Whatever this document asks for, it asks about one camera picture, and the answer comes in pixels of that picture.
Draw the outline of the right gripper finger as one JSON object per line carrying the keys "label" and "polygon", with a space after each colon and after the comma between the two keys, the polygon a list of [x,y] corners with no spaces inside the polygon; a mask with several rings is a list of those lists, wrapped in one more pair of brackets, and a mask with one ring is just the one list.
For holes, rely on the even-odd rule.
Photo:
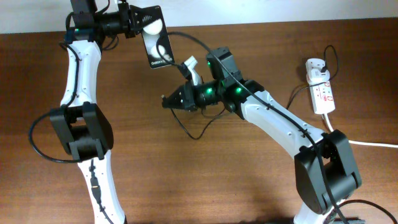
{"label": "right gripper finger", "polygon": [[170,100],[166,99],[162,102],[162,107],[165,109],[173,109],[173,110],[186,110],[184,103],[180,100]]}
{"label": "right gripper finger", "polygon": [[181,103],[185,99],[185,86],[179,86],[170,96],[163,98],[164,103]]}

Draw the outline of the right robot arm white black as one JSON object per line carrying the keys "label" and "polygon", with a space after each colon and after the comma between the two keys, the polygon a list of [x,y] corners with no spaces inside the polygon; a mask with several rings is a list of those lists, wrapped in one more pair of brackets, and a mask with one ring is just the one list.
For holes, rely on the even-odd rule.
{"label": "right robot arm white black", "polygon": [[361,184],[361,176],[347,137],[339,130],[326,133],[278,104],[262,85],[245,80],[233,54],[219,47],[206,55],[212,81],[203,82],[190,57],[179,70],[187,79],[169,97],[164,108],[196,111],[218,103],[254,124],[284,148],[295,164],[296,189],[302,206],[292,223],[349,223],[343,205]]}

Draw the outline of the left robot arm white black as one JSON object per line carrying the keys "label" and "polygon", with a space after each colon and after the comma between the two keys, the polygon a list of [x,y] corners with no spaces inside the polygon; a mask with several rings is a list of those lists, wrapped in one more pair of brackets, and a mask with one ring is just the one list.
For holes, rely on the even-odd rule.
{"label": "left robot arm white black", "polygon": [[68,52],[68,77],[64,96],[50,122],[65,152],[83,174],[95,223],[126,223],[111,169],[113,130],[96,101],[98,66],[105,38],[126,38],[162,18],[159,6],[140,8],[118,1],[118,10],[98,10],[94,1],[72,1],[64,44]]}

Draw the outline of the black smartphone with white circles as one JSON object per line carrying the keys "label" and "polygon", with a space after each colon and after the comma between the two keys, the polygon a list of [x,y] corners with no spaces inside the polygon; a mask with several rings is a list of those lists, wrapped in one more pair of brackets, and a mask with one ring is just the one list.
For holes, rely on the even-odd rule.
{"label": "black smartphone with white circles", "polygon": [[174,62],[174,54],[167,35],[163,13],[160,6],[147,7],[142,21],[149,24],[142,30],[149,66],[152,69],[166,67]]}

